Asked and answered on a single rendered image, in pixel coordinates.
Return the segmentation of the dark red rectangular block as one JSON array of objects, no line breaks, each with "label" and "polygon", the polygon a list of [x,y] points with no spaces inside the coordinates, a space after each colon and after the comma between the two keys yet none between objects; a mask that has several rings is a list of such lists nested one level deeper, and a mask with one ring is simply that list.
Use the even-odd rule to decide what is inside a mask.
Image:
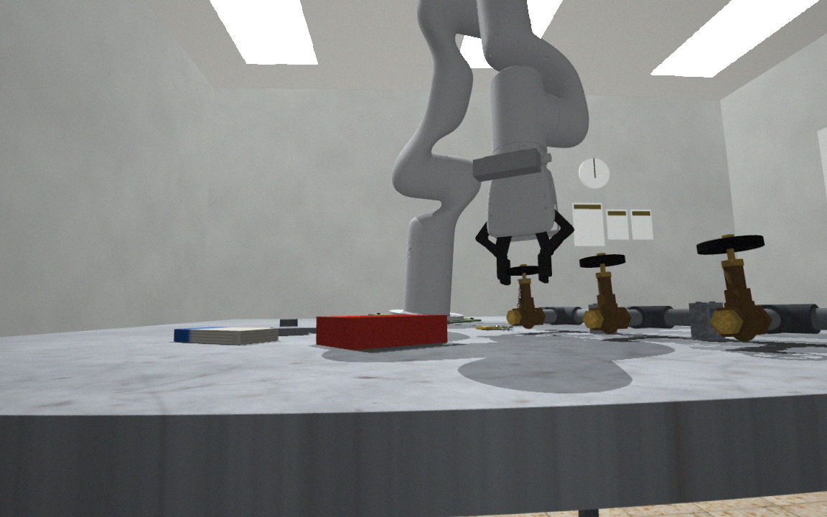
[{"label": "dark red rectangular block", "polygon": [[447,315],[317,317],[316,345],[363,350],[447,343]]}]

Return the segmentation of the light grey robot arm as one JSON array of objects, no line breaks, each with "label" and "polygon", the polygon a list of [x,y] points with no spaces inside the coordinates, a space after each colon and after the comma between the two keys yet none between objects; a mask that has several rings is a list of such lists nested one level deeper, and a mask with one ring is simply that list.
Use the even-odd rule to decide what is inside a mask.
[{"label": "light grey robot arm", "polygon": [[[393,186],[441,206],[409,223],[403,309],[388,314],[463,320],[450,313],[457,218],[480,181],[541,172],[552,158],[547,146],[579,145],[589,128],[587,98],[572,63],[532,32],[528,0],[418,0],[417,20],[432,53],[432,84],[423,120],[393,166]],[[472,95],[472,68],[456,34],[480,39],[485,61],[498,71],[491,80],[492,156],[473,161],[432,153],[462,124]]]}]

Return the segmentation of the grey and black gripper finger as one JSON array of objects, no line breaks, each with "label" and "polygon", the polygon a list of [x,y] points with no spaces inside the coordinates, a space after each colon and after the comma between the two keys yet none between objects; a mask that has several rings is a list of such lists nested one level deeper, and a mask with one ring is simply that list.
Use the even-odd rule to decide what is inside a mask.
[{"label": "grey and black gripper finger", "polygon": [[555,222],[560,225],[561,229],[551,239],[547,231],[536,233],[538,244],[541,245],[541,252],[538,253],[538,279],[543,284],[548,284],[548,278],[552,277],[551,256],[556,248],[574,232],[574,227],[557,210],[555,210]]},{"label": "grey and black gripper finger", "polygon": [[475,240],[478,243],[482,244],[487,250],[490,250],[493,255],[497,258],[497,279],[500,280],[501,284],[503,285],[510,285],[510,276],[506,272],[506,269],[510,268],[510,261],[508,259],[508,249],[510,246],[510,240],[512,236],[506,236],[506,238],[497,238],[496,244],[493,244],[491,240],[488,239],[489,233],[487,232],[487,222],[485,225],[480,229],[480,232],[476,236]]}]

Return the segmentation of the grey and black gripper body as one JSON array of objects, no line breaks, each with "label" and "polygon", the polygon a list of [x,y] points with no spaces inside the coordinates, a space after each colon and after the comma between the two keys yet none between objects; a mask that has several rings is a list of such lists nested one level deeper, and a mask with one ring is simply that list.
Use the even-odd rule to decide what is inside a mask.
[{"label": "grey and black gripper body", "polygon": [[541,166],[539,173],[491,180],[487,232],[496,239],[512,236],[510,242],[536,240],[536,233],[546,231],[552,238],[560,231],[560,225],[551,231],[554,204],[558,210],[553,177],[547,167]]}]

